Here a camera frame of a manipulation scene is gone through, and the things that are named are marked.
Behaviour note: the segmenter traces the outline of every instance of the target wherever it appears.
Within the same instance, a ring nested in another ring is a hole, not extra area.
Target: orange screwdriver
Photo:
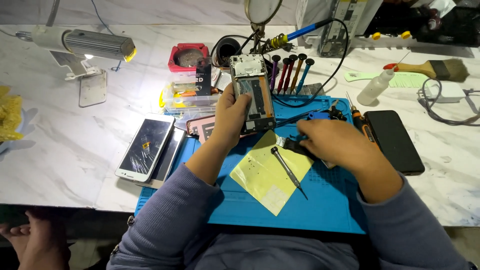
[[[350,99],[350,96],[348,95],[347,92],[347,99],[348,102],[350,103],[350,111],[352,112],[352,118],[353,118],[353,125],[361,132],[367,139],[375,144],[375,146],[380,150],[378,147],[377,143],[375,142],[375,139],[373,138],[372,131],[370,130],[370,127],[365,123],[365,117],[363,117],[360,113],[359,110],[357,110],[357,107],[355,107],[352,103],[352,100]]]

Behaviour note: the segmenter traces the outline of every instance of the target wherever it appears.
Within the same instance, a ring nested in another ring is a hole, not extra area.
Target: white marble table
[[[6,31],[29,31],[32,25],[0,25]],[[97,25],[75,25],[101,30]],[[79,108],[79,82],[64,81],[65,68],[33,43],[0,33],[0,84],[24,98],[28,126],[25,138],[0,155],[0,203],[88,207],[133,212],[141,188],[118,179],[114,171],[132,136],[148,112],[158,112],[160,89],[168,81],[167,59],[172,46],[182,42],[203,42],[209,48],[221,36],[248,36],[249,26],[223,25],[112,25],[114,33],[133,37],[138,53],[118,72],[108,72],[108,98],[103,104]],[[267,36],[294,31],[293,26],[269,26]],[[463,57],[471,76],[463,88],[479,87],[480,64],[477,49],[430,48],[410,53],[406,63],[448,59],[434,54],[440,50]],[[346,71],[380,72],[400,60],[407,49],[354,49],[325,89],[333,97],[355,100],[368,81],[347,83]],[[308,52],[299,48],[298,54]],[[289,53],[277,51],[282,57]],[[315,57],[305,84],[324,82],[339,59]],[[117,62],[94,58],[104,69]],[[411,185],[442,225],[480,225],[480,128],[449,126],[435,122],[418,104],[417,89],[389,88],[372,108],[395,110],[400,115],[426,171],[409,177]],[[480,106],[480,97],[472,99]],[[435,110],[445,118],[463,120],[472,115],[466,101],[438,104]]]

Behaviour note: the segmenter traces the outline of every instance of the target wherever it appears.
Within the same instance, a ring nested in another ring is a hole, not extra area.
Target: cracked phone screen
[[[120,169],[148,174],[155,156],[171,130],[170,125],[170,122],[145,119],[137,136],[131,142]]]

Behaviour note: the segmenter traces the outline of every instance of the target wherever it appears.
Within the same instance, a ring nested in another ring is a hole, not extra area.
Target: blue sleeve
[[[402,179],[402,189],[382,203],[368,204],[357,194],[382,269],[469,269],[438,220]]]
[[[210,199],[219,190],[181,164],[145,203],[110,258],[108,270],[170,270],[205,222]]]

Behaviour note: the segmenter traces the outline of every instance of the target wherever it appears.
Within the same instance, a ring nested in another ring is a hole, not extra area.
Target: gray sweater
[[[382,203],[368,204],[357,195],[377,265],[389,270],[469,269],[403,179],[398,194]],[[182,164],[135,217],[107,269],[353,270],[361,266],[359,253],[344,241],[258,234],[252,227],[244,233],[231,226],[205,227],[209,201],[218,191],[218,186],[206,184]]]

